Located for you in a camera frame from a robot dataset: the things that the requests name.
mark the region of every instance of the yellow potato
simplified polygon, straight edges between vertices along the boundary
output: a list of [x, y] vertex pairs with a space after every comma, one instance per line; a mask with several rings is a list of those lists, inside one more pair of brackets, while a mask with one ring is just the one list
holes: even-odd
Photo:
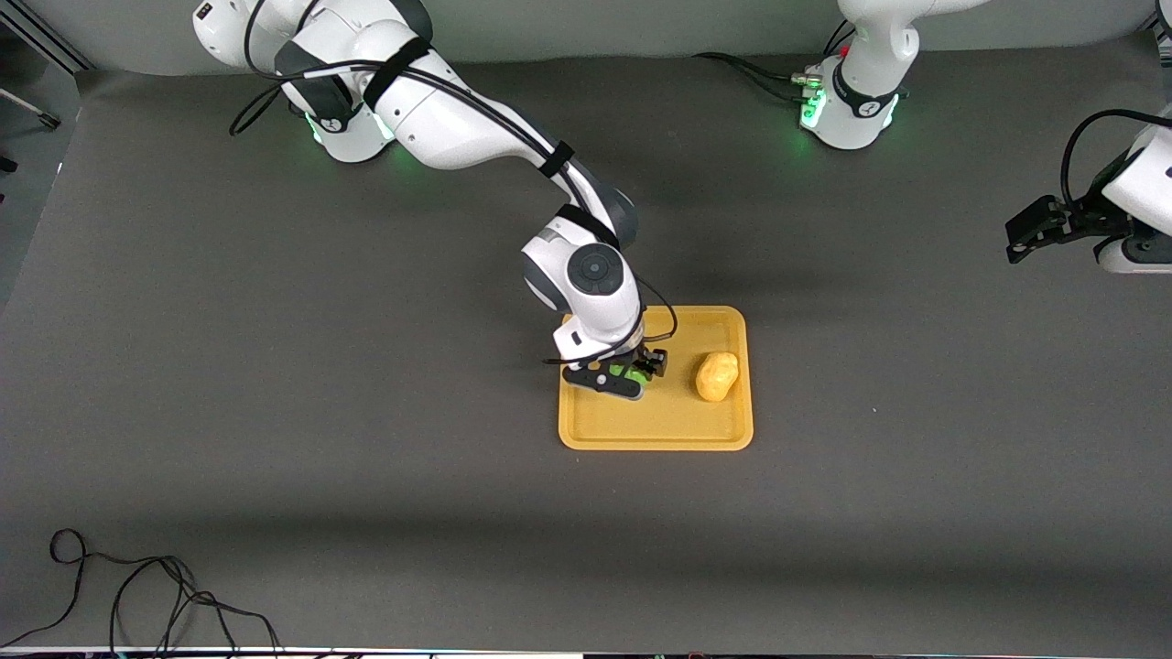
[[729, 395], [741, 375], [741, 365], [732, 353], [709, 353], [696, 373], [696, 393], [709, 402], [721, 402]]

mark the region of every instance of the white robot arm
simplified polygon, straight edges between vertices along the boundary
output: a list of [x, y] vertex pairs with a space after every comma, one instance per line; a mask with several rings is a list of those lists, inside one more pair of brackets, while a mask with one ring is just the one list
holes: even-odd
[[[1151, 125], [1099, 172], [1086, 195], [1074, 199], [1068, 179], [1075, 143], [1091, 123], [1110, 116]], [[1009, 263], [1048, 245], [1098, 237], [1105, 239], [1095, 256], [1108, 272], [1172, 274], [1172, 118], [1132, 110], [1091, 115], [1067, 145], [1062, 189], [1061, 199], [1041, 197], [1006, 223]]]
[[846, 56], [830, 54], [795, 82], [808, 87], [802, 128], [836, 149], [863, 149], [891, 124], [898, 89], [920, 54], [912, 21], [989, 0], [838, 0], [857, 35]]
[[[436, 169], [519, 157], [566, 192], [566, 205], [522, 250], [533, 294], [572, 314], [553, 334], [561, 359], [551, 361], [567, 366], [564, 378], [573, 385], [641, 398], [650, 378], [662, 375], [666, 353], [646, 347], [656, 338], [643, 335], [635, 273], [620, 253], [638, 231], [631, 201], [520, 111], [473, 91], [431, 49], [430, 19], [418, 0], [273, 1], [265, 29], [293, 36], [273, 55], [272, 70], [278, 79], [291, 77], [284, 81], [285, 94], [334, 157], [367, 159], [397, 137]], [[204, 2], [195, 14], [196, 29], [210, 53], [234, 63], [243, 55], [199, 25], [224, 2]], [[259, 0], [224, 13], [234, 14], [237, 23], [241, 15], [246, 21], [257, 16], [253, 22], [260, 25], [264, 5]], [[217, 32], [234, 42], [245, 30]], [[298, 72], [312, 73], [294, 76]], [[592, 369], [593, 362], [601, 368]]]

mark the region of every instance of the black velcro strap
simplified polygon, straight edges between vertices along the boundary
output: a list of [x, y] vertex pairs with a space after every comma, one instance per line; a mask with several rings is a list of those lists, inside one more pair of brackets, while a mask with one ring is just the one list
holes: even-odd
[[883, 96], [867, 96], [861, 91], [856, 91], [853, 87], [846, 83], [846, 79], [843, 77], [843, 64], [839, 63], [834, 67], [834, 74], [831, 76], [831, 82], [834, 87], [834, 93], [838, 97], [846, 102], [851, 107], [851, 111], [854, 116], [859, 118], [871, 118], [877, 116], [884, 108], [887, 107], [895, 98], [895, 94], [899, 89], [884, 94]]
[[550, 159], [545, 161], [544, 165], [537, 168], [537, 171], [540, 171], [541, 176], [546, 178], [553, 178], [572, 157], [574, 157], [574, 150], [570, 148], [570, 144], [558, 142], [558, 147], [553, 149]]
[[390, 84], [395, 82], [395, 79], [407, 70], [407, 67], [411, 66], [415, 60], [427, 55], [430, 49], [431, 45], [422, 36], [416, 36], [403, 43], [398, 53], [391, 55], [370, 79], [370, 84], [367, 84], [366, 91], [362, 93], [362, 100], [366, 101], [366, 104], [373, 110], [375, 103], [379, 102], [379, 98], [382, 97], [382, 94], [387, 91]]
[[614, 251], [622, 251], [619, 246], [619, 237], [614, 235], [614, 231], [611, 231], [609, 226], [602, 224], [602, 220], [581, 210], [580, 208], [566, 204], [558, 210], [558, 217], [568, 219], [586, 231], [590, 231], [595, 238], [598, 238], [599, 243], [614, 247]]

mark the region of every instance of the gray table surface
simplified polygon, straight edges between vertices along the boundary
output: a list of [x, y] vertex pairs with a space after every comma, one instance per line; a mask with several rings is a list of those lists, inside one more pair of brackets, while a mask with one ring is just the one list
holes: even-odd
[[[518, 250], [561, 196], [519, 161], [347, 167], [281, 108], [230, 140], [259, 81], [89, 75], [0, 320], [2, 636], [68, 599], [75, 525], [289, 645], [1172, 655], [1172, 280], [1002, 252], [1082, 117], [1161, 106], [1149, 36], [926, 54], [853, 154], [716, 62], [463, 73], [635, 199], [673, 301], [744, 313], [752, 444], [559, 443]], [[29, 643], [103, 643], [124, 573]]]

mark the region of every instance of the plastic tray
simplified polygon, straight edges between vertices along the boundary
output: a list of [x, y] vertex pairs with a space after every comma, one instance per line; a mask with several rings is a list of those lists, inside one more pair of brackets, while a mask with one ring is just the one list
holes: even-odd
[[[677, 306], [680, 328], [655, 344], [668, 351], [667, 374], [655, 378], [642, 400], [628, 401], [558, 380], [558, 434], [575, 450], [740, 450], [752, 440], [749, 340], [744, 317], [728, 306]], [[672, 327], [663, 306], [643, 314], [647, 334]], [[730, 352], [741, 376], [727, 399], [708, 402], [696, 393], [696, 371], [711, 352]]]

